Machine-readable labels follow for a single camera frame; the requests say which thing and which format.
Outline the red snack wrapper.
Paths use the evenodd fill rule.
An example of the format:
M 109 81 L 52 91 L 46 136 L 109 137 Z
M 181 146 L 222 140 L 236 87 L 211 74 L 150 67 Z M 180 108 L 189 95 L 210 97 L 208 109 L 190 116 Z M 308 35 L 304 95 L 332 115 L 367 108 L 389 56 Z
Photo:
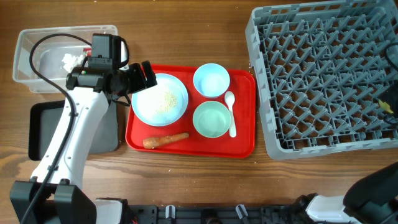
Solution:
M 84 48 L 83 55 L 84 55 L 84 57 L 90 57 L 91 56 L 91 47 Z

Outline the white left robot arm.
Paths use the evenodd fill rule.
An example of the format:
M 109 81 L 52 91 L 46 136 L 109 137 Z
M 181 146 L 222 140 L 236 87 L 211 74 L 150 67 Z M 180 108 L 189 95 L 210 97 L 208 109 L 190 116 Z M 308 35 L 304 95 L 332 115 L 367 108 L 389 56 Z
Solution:
M 135 223 L 127 200 L 90 200 L 83 171 L 96 129 L 111 103 L 156 85 L 148 61 L 129 63 L 125 39 L 94 34 L 91 55 L 61 88 L 63 112 L 40 164 L 28 181 L 14 182 L 11 203 L 21 223 Z

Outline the green bowl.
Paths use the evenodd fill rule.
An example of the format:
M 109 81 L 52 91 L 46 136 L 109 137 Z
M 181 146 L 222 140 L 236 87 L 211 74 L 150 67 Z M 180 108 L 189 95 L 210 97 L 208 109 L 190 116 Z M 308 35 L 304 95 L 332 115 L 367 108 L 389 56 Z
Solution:
M 206 101 L 195 109 L 193 126 L 206 138 L 224 135 L 231 125 L 231 115 L 227 107 L 218 101 Z

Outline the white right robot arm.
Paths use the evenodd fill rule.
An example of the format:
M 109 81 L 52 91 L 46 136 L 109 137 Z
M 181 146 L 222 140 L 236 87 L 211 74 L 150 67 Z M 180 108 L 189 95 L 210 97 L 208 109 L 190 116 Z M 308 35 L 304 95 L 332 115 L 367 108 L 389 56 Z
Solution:
M 344 196 L 304 195 L 292 212 L 312 223 L 397 224 L 397 163 L 360 179 Z

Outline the yellow cup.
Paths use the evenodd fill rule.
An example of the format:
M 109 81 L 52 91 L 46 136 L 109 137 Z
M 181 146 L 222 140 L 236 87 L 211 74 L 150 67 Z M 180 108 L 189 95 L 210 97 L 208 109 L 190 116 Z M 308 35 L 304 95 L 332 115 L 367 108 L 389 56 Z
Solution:
M 382 108 L 385 112 L 389 114 L 394 114 L 393 110 L 391 109 L 391 106 L 386 103 L 385 101 L 378 100 L 380 108 Z

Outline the light blue bowl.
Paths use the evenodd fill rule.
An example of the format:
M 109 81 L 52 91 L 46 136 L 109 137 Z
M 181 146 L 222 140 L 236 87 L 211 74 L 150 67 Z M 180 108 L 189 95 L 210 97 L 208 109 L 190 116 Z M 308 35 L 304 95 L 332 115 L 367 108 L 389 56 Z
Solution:
M 230 75 L 221 65 L 207 63 L 198 67 L 193 75 L 193 85 L 206 98 L 217 98 L 227 91 Z

